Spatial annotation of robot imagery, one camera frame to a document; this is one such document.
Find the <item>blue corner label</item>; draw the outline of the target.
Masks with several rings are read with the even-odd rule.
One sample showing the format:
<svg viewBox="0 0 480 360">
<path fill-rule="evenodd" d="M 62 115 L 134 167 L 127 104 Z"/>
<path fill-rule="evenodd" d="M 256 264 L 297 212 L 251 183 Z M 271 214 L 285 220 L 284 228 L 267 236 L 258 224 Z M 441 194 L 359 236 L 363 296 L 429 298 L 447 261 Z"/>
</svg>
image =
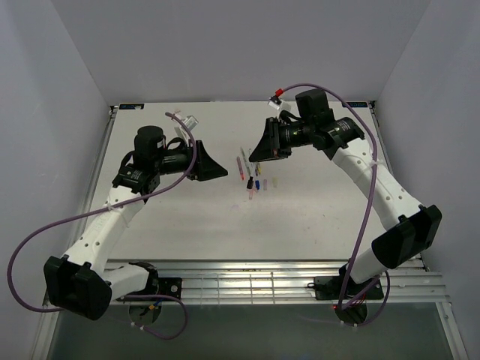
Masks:
<svg viewBox="0 0 480 360">
<path fill-rule="evenodd" d="M 119 110 L 143 110 L 144 103 L 123 103 L 118 106 Z"/>
<path fill-rule="evenodd" d="M 368 103 L 365 101 L 347 101 L 346 103 L 352 108 L 368 108 Z"/>
</svg>

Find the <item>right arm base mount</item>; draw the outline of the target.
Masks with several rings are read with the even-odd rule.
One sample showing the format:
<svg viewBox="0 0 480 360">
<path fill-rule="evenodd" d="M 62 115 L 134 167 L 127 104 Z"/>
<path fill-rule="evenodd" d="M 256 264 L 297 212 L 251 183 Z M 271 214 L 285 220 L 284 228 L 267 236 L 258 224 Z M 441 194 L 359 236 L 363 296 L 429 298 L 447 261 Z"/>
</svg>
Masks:
<svg viewBox="0 0 480 360">
<path fill-rule="evenodd" d="M 339 273 L 336 276 L 316 276 L 307 284 L 307 288 L 314 291 L 316 300 L 338 300 L 341 294 L 341 287 L 344 280 L 344 274 Z M 352 279 L 348 280 L 345 299 L 352 299 L 364 288 L 366 288 L 374 279 L 368 279 L 363 283 L 355 283 Z M 369 288 L 360 299 L 380 300 L 384 298 L 383 288 L 379 280 Z"/>
</svg>

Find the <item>pink highlighter pen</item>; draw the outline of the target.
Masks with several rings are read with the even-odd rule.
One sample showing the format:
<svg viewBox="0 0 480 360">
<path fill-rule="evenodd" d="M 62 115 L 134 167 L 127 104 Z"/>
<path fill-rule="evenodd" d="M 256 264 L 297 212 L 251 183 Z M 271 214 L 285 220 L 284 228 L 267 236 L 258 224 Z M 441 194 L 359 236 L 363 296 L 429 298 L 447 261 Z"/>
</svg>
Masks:
<svg viewBox="0 0 480 360">
<path fill-rule="evenodd" d="M 242 161 L 241 161 L 241 158 L 239 156 L 236 157 L 236 163 L 237 163 L 237 166 L 238 166 L 238 171 L 239 171 L 239 175 L 241 177 L 241 180 L 244 181 L 245 180 L 245 174 L 244 174 L 244 170 L 243 170 L 243 166 L 242 166 Z"/>
</svg>

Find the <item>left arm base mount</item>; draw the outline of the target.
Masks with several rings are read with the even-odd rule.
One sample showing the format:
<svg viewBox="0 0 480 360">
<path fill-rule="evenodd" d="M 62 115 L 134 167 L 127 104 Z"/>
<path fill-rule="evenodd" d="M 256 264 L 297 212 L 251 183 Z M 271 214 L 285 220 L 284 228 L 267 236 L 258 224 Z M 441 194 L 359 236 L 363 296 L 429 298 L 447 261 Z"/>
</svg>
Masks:
<svg viewBox="0 0 480 360">
<path fill-rule="evenodd" d="M 129 262 L 127 274 L 121 276 L 121 292 L 118 299 L 138 296 L 140 299 L 154 299 L 154 296 L 182 298 L 183 279 L 181 277 L 163 276 L 158 269 L 147 262 Z"/>
</svg>

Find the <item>left blue corner label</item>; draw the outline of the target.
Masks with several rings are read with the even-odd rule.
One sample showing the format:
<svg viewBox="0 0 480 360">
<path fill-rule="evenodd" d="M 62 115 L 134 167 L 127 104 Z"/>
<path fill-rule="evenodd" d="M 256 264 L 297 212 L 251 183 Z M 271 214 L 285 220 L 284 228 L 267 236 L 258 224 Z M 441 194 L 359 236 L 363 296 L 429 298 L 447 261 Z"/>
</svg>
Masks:
<svg viewBox="0 0 480 360">
<path fill-rule="evenodd" d="M 143 110 L 144 103 L 123 103 L 118 106 L 119 110 Z"/>
</svg>

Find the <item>right blue corner label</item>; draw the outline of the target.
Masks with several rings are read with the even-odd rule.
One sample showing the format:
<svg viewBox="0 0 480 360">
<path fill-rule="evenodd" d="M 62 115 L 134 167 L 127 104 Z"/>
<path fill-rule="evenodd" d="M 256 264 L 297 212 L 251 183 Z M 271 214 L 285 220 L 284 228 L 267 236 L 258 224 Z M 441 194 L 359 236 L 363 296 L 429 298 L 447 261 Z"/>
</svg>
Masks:
<svg viewBox="0 0 480 360">
<path fill-rule="evenodd" d="M 368 108 L 368 103 L 365 101 L 347 101 L 346 103 L 352 108 Z"/>
</svg>

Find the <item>aluminium rail frame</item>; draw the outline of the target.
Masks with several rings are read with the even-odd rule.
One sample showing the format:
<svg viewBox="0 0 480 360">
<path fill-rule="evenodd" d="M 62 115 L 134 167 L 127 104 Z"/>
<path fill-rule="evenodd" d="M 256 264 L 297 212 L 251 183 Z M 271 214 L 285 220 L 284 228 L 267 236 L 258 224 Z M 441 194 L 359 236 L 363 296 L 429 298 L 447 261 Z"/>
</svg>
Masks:
<svg viewBox="0 0 480 360">
<path fill-rule="evenodd" d="M 162 278 L 181 278 L 186 305 L 312 305 L 316 276 L 333 277 L 342 261 L 157 261 Z M 411 259 L 381 278 L 388 303 L 442 303 L 450 296 L 439 272 Z"/>
</svg>

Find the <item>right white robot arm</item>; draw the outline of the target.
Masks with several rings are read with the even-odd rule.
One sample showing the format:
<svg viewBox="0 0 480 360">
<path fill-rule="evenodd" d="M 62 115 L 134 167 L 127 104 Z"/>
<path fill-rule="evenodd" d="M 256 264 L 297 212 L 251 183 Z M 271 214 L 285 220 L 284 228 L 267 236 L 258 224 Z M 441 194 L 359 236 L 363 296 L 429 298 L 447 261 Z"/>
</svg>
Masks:
<svg viewBox="0 0 480 360">
<path fill-rule="evenodd" d="M 303 84 L 295 96 L 298 115 L 281 100 L 279 88 L 269 99 L 277 110 L 267 118 L 262 137 L 251 153 L 253 163 L 288 158 L 294 148 L 313 146 L 343 170 L 365 195 L 367 205 L 352 255 L 339 278 L 340 292 L 355 298 L 376 276 L 395 269 L 434 242 L 442 213 L 423 205 L 396 180 L 379 159 L 373 131 L 354 108 L 341 104 L 350 117 L 337 119 L 329 106 L 331 91 Z"/>
</svg>

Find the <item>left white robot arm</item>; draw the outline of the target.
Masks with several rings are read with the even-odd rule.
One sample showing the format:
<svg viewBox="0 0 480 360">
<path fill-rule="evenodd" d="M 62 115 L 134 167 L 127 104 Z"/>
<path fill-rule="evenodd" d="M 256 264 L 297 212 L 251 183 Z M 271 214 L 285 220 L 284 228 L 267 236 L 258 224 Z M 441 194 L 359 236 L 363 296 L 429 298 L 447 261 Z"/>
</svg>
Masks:
<svg viewBox="0 0 480 360">
<path fill-rule="evenodd" d="M 50 302 L 90 320 L 101 318 L 114 299 L 139 296 L 152 299 L 159 293 L 158 271 L 147 262 L 130 262 L 108 270 L 107 260 L 134 216 L 161 183 L 161 176 L 186 173 L 205 182 L 228 172 L 206 152 L 202 141 L 172 139 L 163 130 L 140 127 L 133 151 L 122 160 L 112 181 L 102 213 L 94 216 L 80 238 L 62 255 L 51 256 L 43 267 Z"/>
</svg>

